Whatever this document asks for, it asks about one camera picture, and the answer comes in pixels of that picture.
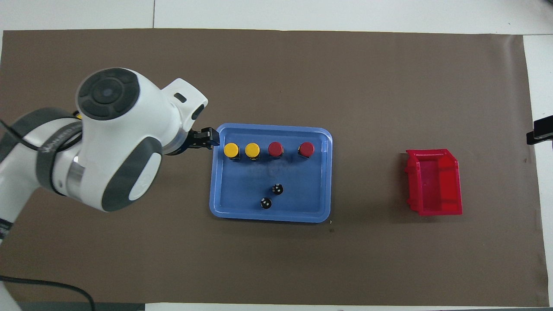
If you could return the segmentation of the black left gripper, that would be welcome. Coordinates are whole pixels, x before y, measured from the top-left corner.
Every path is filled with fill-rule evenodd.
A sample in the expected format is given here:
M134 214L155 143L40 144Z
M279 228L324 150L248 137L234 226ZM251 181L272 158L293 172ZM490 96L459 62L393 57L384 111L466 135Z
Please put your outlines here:
M183 144L176 150L167 153L168 156L177 156L182 154L187 149L206 148L213 150L214 147L220 145L219 132L211 127L202 128L200 131L190 130Z

